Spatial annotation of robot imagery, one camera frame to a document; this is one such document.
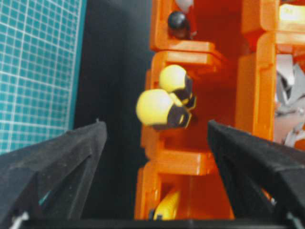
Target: orange compartment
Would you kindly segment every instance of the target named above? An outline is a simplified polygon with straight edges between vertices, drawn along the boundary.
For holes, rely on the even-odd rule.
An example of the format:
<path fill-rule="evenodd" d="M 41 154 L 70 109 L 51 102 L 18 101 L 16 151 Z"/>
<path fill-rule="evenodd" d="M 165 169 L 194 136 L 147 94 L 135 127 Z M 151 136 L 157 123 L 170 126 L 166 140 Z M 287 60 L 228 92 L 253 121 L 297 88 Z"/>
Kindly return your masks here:
<path fill-rule="evenodd" d="M 255 136 L 274 138 L 276 55 L 292 54 L 304 68 L 305 34 L 268 32 L 260 37 L 256 53 L 240 58 L 237 79 L 236 128 Z"/>
<path fill-rule="evenodd" d="M 305 31 L 305 0 L 281 4 L 281 0 L 243 0 L 242 33 L 256 49 L 264 31 Z"/>
<path fill-rule="evenodd" d="M 158 88 L 160 71 L 178 64 L 193 79 L 197 106 L 186 129 L 142 129 L 141 145 L 150 159 L 139 170 L 136 219 L 147 219 L 172 187 L 182 192 L 177 219 L 232 219 L 233 214 L 207 143 L 207 122 L 233 125 L 236 78 L 209 53 L 163 51 L 155 54 L 146 89 Z"/>
<path fill-rule="evenodd" d="M 194 0 L 198 33 L 193 40 L 178 40 L 168 33 L 167 19 L 179 10 L 174 0 L 152 1 L 150 48 L 155 51 L 174 50 L 207 52 L 230 61 L 241 53 L 241 0 Z"/>

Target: black ball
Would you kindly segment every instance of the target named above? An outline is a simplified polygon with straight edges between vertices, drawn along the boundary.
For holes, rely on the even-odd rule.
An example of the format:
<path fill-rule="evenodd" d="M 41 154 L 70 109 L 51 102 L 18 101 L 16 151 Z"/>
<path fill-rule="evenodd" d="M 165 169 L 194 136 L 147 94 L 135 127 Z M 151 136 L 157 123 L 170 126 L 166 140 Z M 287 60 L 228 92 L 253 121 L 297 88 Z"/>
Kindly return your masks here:
<path fill-rule="evenodd" d="M 188 26 L 185 14 L 180 11 L 172 12 L 168 17 L 167 23 L 172 30 L 181 30 Z"/>

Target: yellow object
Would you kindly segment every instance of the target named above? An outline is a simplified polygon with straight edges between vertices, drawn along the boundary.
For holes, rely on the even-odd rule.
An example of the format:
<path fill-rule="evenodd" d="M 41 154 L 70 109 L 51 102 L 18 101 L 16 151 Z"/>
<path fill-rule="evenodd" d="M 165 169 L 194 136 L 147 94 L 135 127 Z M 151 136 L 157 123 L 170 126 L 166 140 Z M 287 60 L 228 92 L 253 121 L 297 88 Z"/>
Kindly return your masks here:
<path fill-rule="evenodd" d="M 195 108 L 193 80 L 183 67 L 177 64 L 165 67 L 159 75 L 159 86 L 168 93 L 174 93 L 187 109 Z"/>
<path fill-rule="evenodd" d="M 305 23 L 305 6 L 283 4 L 280 6 L 280 20 Z"/>
<path fill-rule="evenodd" d="M 145 125 L 165 124 L 173 104 L 173 99 L 165 90 L 148 90 L 140 95 L 136 113 Z"/>
<path fill-rule="evenodd" d="M 154 213 L 154 220 L 174 220 L 180 202 L 180 191 L 173 188 L 160 202 Z"/>
<path fill-rule="evenodd" d="M 144 125 L 156 130 L 186 128 L 192 116 L 174 93 L 168 94 L 163 89 L 143 92 L 138 99 L 136 113 Z"/>
<path fill-rule="evenodd" d="M 172 64 L 161 71 L 159 85 L 167 92 L 183 89 L 185 88 L 185 77 L 186 70 L 177 64 Z"/>
<path fill-rule="evenodd" d="M 183 106 L 182 102 L 178 99 L 178 97 L 174 93 L 170 93 L 169 96 L 172 98 L 176 106 Z"/>

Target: teal grid mat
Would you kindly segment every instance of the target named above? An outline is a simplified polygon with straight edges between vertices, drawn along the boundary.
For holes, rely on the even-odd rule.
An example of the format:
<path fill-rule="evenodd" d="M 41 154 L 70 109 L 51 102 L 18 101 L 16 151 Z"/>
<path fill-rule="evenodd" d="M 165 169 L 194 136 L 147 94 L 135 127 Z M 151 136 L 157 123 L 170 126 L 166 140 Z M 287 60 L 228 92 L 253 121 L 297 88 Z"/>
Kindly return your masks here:
<path fill-rule="evenodd" d="M 0 154 L 72 128 L 86 0 L 0 0 Z"/>

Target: white grid line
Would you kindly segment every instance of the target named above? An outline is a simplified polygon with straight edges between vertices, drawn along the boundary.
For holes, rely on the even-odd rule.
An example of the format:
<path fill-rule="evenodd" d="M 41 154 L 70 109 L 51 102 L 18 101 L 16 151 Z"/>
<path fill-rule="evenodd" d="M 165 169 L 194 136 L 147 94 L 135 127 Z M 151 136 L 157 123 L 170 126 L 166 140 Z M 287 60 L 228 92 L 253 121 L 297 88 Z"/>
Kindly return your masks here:
<path fill-rule="evenodd" d="M 17 75 L 15 75 L 15 74 L 3 72 L 3 71 L 0 71 L 0 74 L 5 74 L 5 75 L 10 75 L 10 76 L 17 77 Z M 58 89 L 70 92 L 70 89 L 67 89 L 65 87 L 60 87 L 58 85 L 48 84 L 48 83 L 45 83 L 45 82 L 41 82 L 41 81 L 33 80 L 33 79 L 30 79 L 30 78 L 26 78 L 26 77 L 23 77 L 23 76 L 20 76 L 20 75 L 18 77 L 20 77 L 23 80 L 31 81 L 32 83 L 43 84 L 45 86 L 54 87 L 54 88 L 58 88 Z"/>
<path fill-rule="evenodd" d="M 8 28 L 11 28 L 11 29 L 13 29 L 13 30 L 17 30 L 17 31 L 23 33 L 23 31 L 21 31 L 20 29 L 15 28 L 15 27 L 12 27 L 12 26 L 10 26 L 10 25 L 7 25 L 7 24 L 5 24 L 5 23 L 3 23 L 3 22 L 1 22 L 1 21 L 0 21 L 0 24 L 6 26 L 6 27 L 8 27 Z M 26 34 L 29 35 L 29 36 L 31 36 L 31 37 L 33 37 L 33 38 L 36 38 L 37 40 L 40 40 L 40 41 L 42 41 L 42 42 L 45 42 L 45 43 L 47 43 L 47 44 L 49 44 L 49 45 L 56 46 L 56 45 L 54 45 L 52 42 L 49 42 L 49 41 L 44 40 L 44 39 L 42 39 L 42 38 L 40 38 L 40 37 L 34 36 L 34 35 L 32 35 L 32 34 L 30 34 L 30 33 L 28 33 L 28 32 L 26 32 Z M 66 52 L 73 53 L 73 51 L 71 51 L 71 50 L 69 50 L 69 49 L 66 49 L 66 48 L 64 48 L 64 47 L 61 47 L 61 46 L 56 46 L 56 48 L 61 48 L 61 49 L 65 50 Z"/>
<path fill-rule="evenodd" d="M 49 129 L 56 129 L 56 130 L 66 130 L 65 127 L 52 126 L 52 125 L 41 125 L 41 124 L 34 124 L 34 123 L 22 123 L 22 122 L 4 121 L 4 120 L 0 120 L 0 123 L 4 123 L 4 124 L 8 123 L 11 125 L 27 125 L 27 126 L 49 128 Z"/>
<path fill-rule="evenodd" d="M 25 14 L 26 15 L 27 15 L 28 9 L 29 9 L 29 1 L 27 2 L 27 6 L 26 6 L 26 10 L 25 10 L 25 12 L 26 12 Z M 24 35 L 25 35 L 25 25 L 23 25 L 23 33 L 22 33 L 22 41 L 21 41 L 21 52 L 20 52 L 20 57 L 19 57 L 20 59 L 22 57 L 22 48 L 23 48 Z M 19 85 L 20 69 L 21 69 L 21 61 L 19 63 L 19 67 L 18 67 L 18 74 L 17 74 L 18 76 L 17 76 L 17 83 L 16 83 L 16 85 Z M 16 93 L 16 95 L 14 97 L 11 121 L 14 120 L 14 116 L 15 116 L 16 100 L 17 100 L 17 93 Z M 9 135 L 9 140 L 8 140 L 8 149 L 10 149 L 10 146 L 11 146 L 11 137 L 12 137 L 12 134 L 13 134 L 13 131 L 12 131 L 12 125 L 11 125 L 10 126 L 10 135 Z"/>
<path fill-rule="evenodd" d="M 51 8 L 45 7 L 43 5 L 46 2 L 49 3 L 49 6 L 51 6 Z M 37 124 L 14 122 L 13 119 L 11 119 L 11 121 L 4 121 L 4 122 L 0 120 L 0 127 L 3 130 L 0 132 L 0 138 L 1 135 L 3 135 L 3 132 L 5 132 L 5 134 L 9 133 L 10 135 L 8 139 L 5 139 L 6 142 L 4 143 L 4 145 L 2 145 L 0 142 L 0 154 L 1 151 L 3 152 L 3 150 L 4 151 L 13 150 L 17 147 L 22 147 L 22 146 L 26 146 L 27 144 L 36 143 L 37 141 L 46 140 L 50 136 L 57 136 L 58 134 L 63 133 L 65 130 L 69 128 L 68 121 L 71 110 L 71 98 L 72 98 L 72 87 L 73 87 L 72 83 L 74 80 L 73 76 L 75 74 L 75 64 L 76 64 L 75 63 L 76 58 L 74 57 L 74 55 L 76 54 L 77 45 L 78 45 L 78 33 L 80 26 L 79 16 L 81 15 L 82 2 L 73 1 L 74 3 L 73 5 L 71 2 L 66 2 L 63 0 L 61 1 L 61 3 L 62 6 L 59 5 L 59 2 L 52 2 L 50 0 L 44 0 L 42 3 L 35 1 L 31 1 L 30 3 L 30 0 L 28 0 L 26 4 L 26 8 L 23 7 L 24 4 L 22 2 L 19 2 L 19 5 L 17 5 L 18 1 L 14 2 L 15 8 L 12 8 L 11 5 L 10 6 L 5 5 L 7 7 L 6 9 L 7 13 L 5 13 L 6 18 L 4 20 L 7 21 L 8 23 L 10 22 L 10 20 L 15 20 L 16 22 L 13 22 L 12 24 L 16 25 L 16 28 L 14 26 L 5 24 L 0 21 L 0 25 L 4 26 L 6 30 L 6 33 L 4 34 L 5 35 L 4 51 L 6 52 L 7 48 L 12 48 L 11 50 L 8 50 L 8 52 L 13 53 L 11 55 L 4 52 L 3 59 L 0 62 L 2 64 L 0 69 L 0 85 L 1 85 L 1 76 L 4 77 L 3 78 L 4 80 L 8 81 L 8 82 L 3 82 L 3 84 L 6 84 L 6 86 L 0 88 L 0 95 L 3 95 L 4 99 L 8 100 L 8 102 L 2 103 L 2 108 L 11 109 L 11 105 L 12 105 L 11 101 L 13 100 L 12 107 L 15 110 L 14 113 L 16 115 L 19 115 L 20 120 L 24 120 L 29 117 L 41 118 L 41 116 L 39 115 L 45 112 L 47 112 L 49 115 L 43 116 L 47 118 L 43 120 L 38 120 Z M 21 10 L 21 8 L 23 8 L 22 9 L 23 12 L 21 13 L 22 16 L 25 18 L 24 22 L 20 20 L 22 16 L 20 17 L 21 13 L 19 12 L 19 9 Z M 37 26 L 39 23 L 38 32 L 36 31 L 34 32 L 33 30 L 33 29 L 37 29 L 37 27 L 33 27 L 34 25 L 36 25 L 34 23 L 36 23 Z M 9 33 L 16 35 L 16 37 L 11 37 Z M 17 42 L 20 42 L 20 37 L 18 36 L 22 36 L 21 49 L 16 48 Z M 9 40 L 11 44 L 14 44 L 14 47 L 7 44 L 8 37 L 10 39 L 14 39 L 13 41 Z M 56 61 L 52 59 L 52 54 L 54 53 L 56 53 L 55 54 Z M 16 65 L 14 65 L 13 63 L 19 65 L 17 69 L 18 73 L 15 73 Z M 27 78 L 28 76 L 36 77 L 39 80 Z M 69 78 L 69 77 L 71 77 L 70 80 L 67 81 L 64 80 L 65 78 Z M 23 85 L 19 85 L 19 80 L 21 79 L 23 80 Z M 69 87 L 64 88 L 61 86 L 56 86 L 54 84 L 41 82 L 40 80 L 49 83 L 50 82 L 54 83 L 55 81 L 56 83 L 61 83 L 61 84 L 70 83 L 70 85 Z M 45 91 L 46 89 L 51 89 L 51 101 L 47 100 L 48 98 L 47 96 L 44 96 L 43 97 L 44 99 L 38 99 L 38 97 L 34 96 L 35 93 L 39 94 L 40 92 L 45 92 L 50 96 L 50 93 L 48 91 Z M 11 93 L 13 91 L 19 92 L 18 95 Z M 28 101 L 33 99 L 36 100 L 33 101 L 34 102 L 33 106 L 24 104 L 24 103 L 32 104 L 31 102 Z M 68 106 L 66 107 L 61 106 L 64 100 L 68 100 Z M 10 113 L 7 111 L 1 112 L 0 110 L 0 115 L 6 115 L 6 114 L 10 114 Z M 44 131 L 43 134 L 39 134 L 32 132 L 31 131 L 32 127 L 47 128 L 47 130 Z M 24 136 L 24 134 L 29 135 L 29 133 L 32 133 L 33 136 L 29 138 Z"/>
<path fill-rule="evenodd" d="M 80 15 L 80 14 L 81 14 L 81 7 L 78 8 L 78 15 Z M 78 37 L 79 37 L 78 33 L 79 33 L 79 29 L 80 29 L 79 26 L 80 26 L 80 24 L 79 24 L 79 22 L 77 22 L 76 37 L 75 37 L 76 45 L 74 46 L 74 53 L 77 52 L 77 44 L 78 44 Z M 75 62 L 76 62 L 76 58 L 73 59 L 72 75 L 75 74 Z M 72 87 L 73 87 L 73 84 L 71 83 L 70 84 L 70 91 L 72 91 Z M 70 114 L 70 111 L 71 111 L 71 100 L 72 100 L 72 93 L 70 93 L 70 95 L 69 95 L 68 112 L 67 112 L 68 115 L 66 117 L 67 118 L 66 129 L 69 128 L 69 114 Z"/>
<path fill-rule="evenodd" d="M 12 36 L 10 36 L 10 35 L 7 35 L 7 37 L 8 38 L 13 38 L 13 39 L 15 39 L 15 42 L 16 41 L 21 41 L 21 40 L 19 40 L 19 39 L 16 39 L 16 38 L 14 38 L 14 37 L 12 37 Z M 34 48 L 36 48 L 37 50 L 38 49 L 42 49 L 42 47 L 41 46 L 38 46 L 38 45 L 33 45 L 33 44 L 31 44 L 31 43 L 29 43 L 29 42 L 27 42 L 27 41 L 24 41 L 24 43 L 26 43 L 28 46 L 30 46 L 30 47 L 34 47 Z M 16 48 L 16 47 L 14 47 L 14 46 L 12 46 L 12 45 L 10 45 L 10 44 L 5 44 L 5 43 L 3 43 L 3 42 L 0 42 L 0 44 L 3 44 L 3 45 L 6 45 L 7 47 L 10 47 L 10 48 L 12 48 L 13 50 L 15 50 L 15 51 L 20 51 L 20 49 L 19 48 Z M 51 50 L 46 50 L 46 49 L 43 49 L 44 51 L 48 51 L 49 53 L 51 53 L 51 54 L 55 54 L 56 52 L 53 52 L 53 51 L 51 51 Z M 32 53 L 31 51 L 24 51 L 24 52 L 26 52 L 28 55 L 34 55 L 34 56 L 36 56 L 36 57 L 40 57 L 39 55 L 37 55 L 37 54 L 34 54 L 34 53 Z M 13 55 L 13 54 L 7 54 L 7 53 L 5 53 L 4 55 L 9 55 L 9 56 L 12 56 L 13 58 L 17 58 L 15 55 Z M 60 57 L 62 57 L 63 59 L 65 59 L 66 61 L 68 61 L 68 62 L 72 62 L 72 60 L 71 59 L 68 59 L 65 55 L 62 55 L 62 54 L 58 54 Z M 47 59 L 47 58 L 45 58 L 45 57 L 43 57 L 43 59 L 44 60 L 47 60 L 47 61 L 52 61 L 52 59 Z M 62 66 L 65 66 L 65 67 L 69 67 L 69 68 L 71 68 L 71 66 L 70 65 L 67 65 L 67 64 L 63 64 L 62 63 Z"/>
<path fill-rule="evenodd" d="M 74 14 L 74 13 L 71 12 L 70 10 L 67 10 L 66 8 L 61 7 L 60 5 L 58 5 L 57 3 L 55 3 L 54 1 L 48 0 L 48 2 L 54 4 L 55 6 L 57 6 L 57 7 L 59 7 L 59 8 L 62 8 L 62 10 L 67 11 L 68 13 L 70 13 L 70 14 L 72 14 L 72 15 L 74 15 L 74 16 L 77 16 L 77 14 Z"/>
<path fill-rule="evenodd" d="M 6 43 L 7 43 L 7 36 L 5 36 L 5 45 L 4 45 L 4 47 L 6 47 Z M 0 132 L 0 137 L 1 138 L 2 138 L 2 131 L 3 130 L 4 130 L 4 125 L 1 127 L 1 132 Z M 0 149 L 2 149 L 2 148 L 3 148 L 3 141 L 0 141 Z"/>
<path fill-rule="evenodd" d="M 60 19 L 60 24 L 62 23 L 62 17 L 63 17 L 63 10 L 61 10 L 61 15 L 60 15 L 60 17 L 61 17 L 61 19 Z M 59 35 L 61 35 L 61 26 L 59 27 L 59 33 L 58 33 Z M 57 67 L 58 67 L 58 62 L 59 62 L 59 56 L 58 56 L 58 49 L 56 50 L 56 57 L 57 57 L 57 59 L 56 59 L 56 61 L 55 61 L 55 69 L 57 69 Z M 53 100 L 53 98 L 54 98 L 54 88 L 52 88 L 52 94 L 51 94 L 51 101 Z M 50 106 L 50 108 L 49 108 L 49 115 L 48 115 L 48 117 L 51 115 L 51 109 L 52 109 L 52 107 Z"/>

